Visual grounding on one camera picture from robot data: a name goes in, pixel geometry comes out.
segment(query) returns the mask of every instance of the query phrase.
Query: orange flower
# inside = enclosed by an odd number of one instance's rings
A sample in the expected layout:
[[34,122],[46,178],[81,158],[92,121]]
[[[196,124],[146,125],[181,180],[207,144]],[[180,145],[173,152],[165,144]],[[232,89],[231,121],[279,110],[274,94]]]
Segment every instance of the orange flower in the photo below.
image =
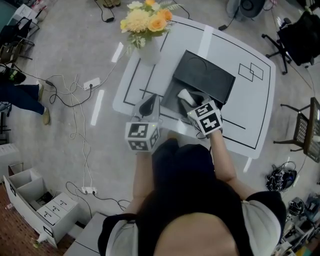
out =
[[147,6],[152,6],[156,1],[155,0],[145,0]]
[[160,10],[156,14],[162,16],[166,21],[172,20],[172,13],[168,9]]
[[148,29],[152,32],[162,31],[165,29],[167,22],[161,15],[154,15],[151,17]]

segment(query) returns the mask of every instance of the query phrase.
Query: white vase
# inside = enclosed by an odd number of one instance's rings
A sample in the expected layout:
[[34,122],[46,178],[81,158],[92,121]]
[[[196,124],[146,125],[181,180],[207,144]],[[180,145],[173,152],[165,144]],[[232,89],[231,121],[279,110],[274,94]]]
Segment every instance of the white vase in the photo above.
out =
[[151,41],[146,41],[145,46],[137,50],[141,61],[147,66],[153,66],[160,60],[160,48],[157,40],[154,38],[152,38]]

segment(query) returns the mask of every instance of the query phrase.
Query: brown floor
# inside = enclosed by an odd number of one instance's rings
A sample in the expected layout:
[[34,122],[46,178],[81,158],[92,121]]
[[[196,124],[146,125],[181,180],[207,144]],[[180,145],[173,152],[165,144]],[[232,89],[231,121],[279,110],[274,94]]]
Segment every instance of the brown floor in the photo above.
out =
[[0,256],[59,256],[63,255],[74,239],[66,235],[58,249],[43,242],[39,248],[33,246],[39,235],[20,216],[16,209],[6,210],[10,204],[5,187],[0,183]]

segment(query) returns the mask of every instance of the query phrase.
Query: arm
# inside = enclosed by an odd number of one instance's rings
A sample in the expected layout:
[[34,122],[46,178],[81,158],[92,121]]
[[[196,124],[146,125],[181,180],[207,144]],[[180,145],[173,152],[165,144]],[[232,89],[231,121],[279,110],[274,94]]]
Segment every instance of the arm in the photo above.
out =
[[242,200],[254,194],[256,191],[237,179],[234,163],[220,130],[210,134],[210,143],[216,177],[230,185]]
[[154,173],[152,169],[152,156],[149,152],[136,154],[136,169],[133,182],[133,200],[123,212],[136,214],[146,199],[154,190]]

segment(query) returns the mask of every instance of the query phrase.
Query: yellow flower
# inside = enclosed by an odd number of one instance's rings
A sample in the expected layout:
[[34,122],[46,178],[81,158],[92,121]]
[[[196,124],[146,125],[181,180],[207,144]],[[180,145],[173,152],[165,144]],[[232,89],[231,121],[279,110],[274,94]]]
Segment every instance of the yellow flower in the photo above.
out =
[[127,27],[127,21],[126,21],[125,19],[121,20],[121,21],[120,21],[120,28],[121,28],[122,30],[125,30],[126,27]]
[[162,31],[165,29],[167,22],[161,15],[154,15],[151,17],[148,29],[152,32]]
[[145,0],[147,6],[152,6],[156,1],[155,0]]
[[140,33],[147,29],[149,24],[149,13],[145,10],[134,9],[126,17],[126,29]]
[[156,14],[162,16],[166,21],[172,20],[172,13],[168,9],[160,10]]

